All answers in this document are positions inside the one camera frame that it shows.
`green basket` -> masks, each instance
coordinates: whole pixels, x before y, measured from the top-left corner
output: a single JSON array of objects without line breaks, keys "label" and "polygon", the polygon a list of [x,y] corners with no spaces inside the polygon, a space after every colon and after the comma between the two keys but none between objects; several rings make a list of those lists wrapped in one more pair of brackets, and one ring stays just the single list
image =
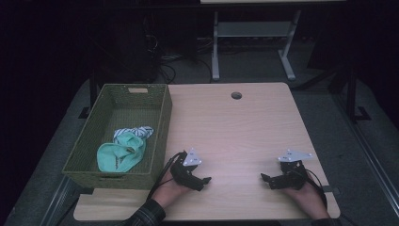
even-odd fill
[{"label": "green basket", "polygon": [[[151,189],[164,167],[172,101],[168,85],[105,84],[62,173],[92,188]],[[127,172],[101,172],[97,151],[122,128],[150,126],[143,159]]]}]

